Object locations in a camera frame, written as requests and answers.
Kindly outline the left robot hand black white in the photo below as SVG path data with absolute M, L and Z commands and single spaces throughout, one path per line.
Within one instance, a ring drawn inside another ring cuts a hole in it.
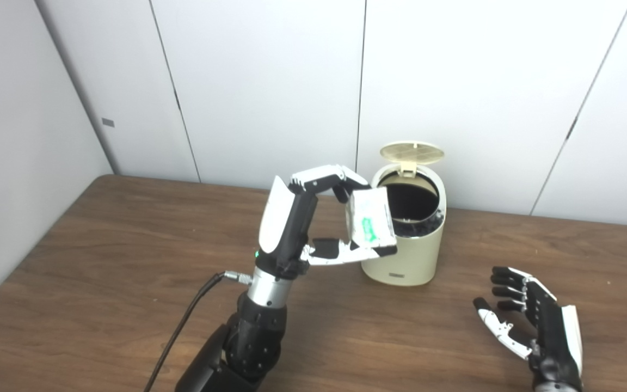
M 309 238 L 318 195 L 332 191 L 346 207 L 348 241 Z M 346 166 L 320 166 L 276 176 L 259 230 L 256 265 L 294 279 L 310 266 L 346 265 L 396 255 L 398 243 L 385 189 L 373 188 Z

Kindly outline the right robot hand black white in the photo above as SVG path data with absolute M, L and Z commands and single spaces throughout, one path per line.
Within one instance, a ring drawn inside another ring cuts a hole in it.
M 492 294 L 497 308 L 523 314 L 535 335 L 518 330 L 483 297 L 473 300 L 483 324 L 513 354 L 528 363 L 533 391 L 583 391 L 584 350 L 577 308 L 560 305 L 535 276 L 508 266 L 493 266 Z

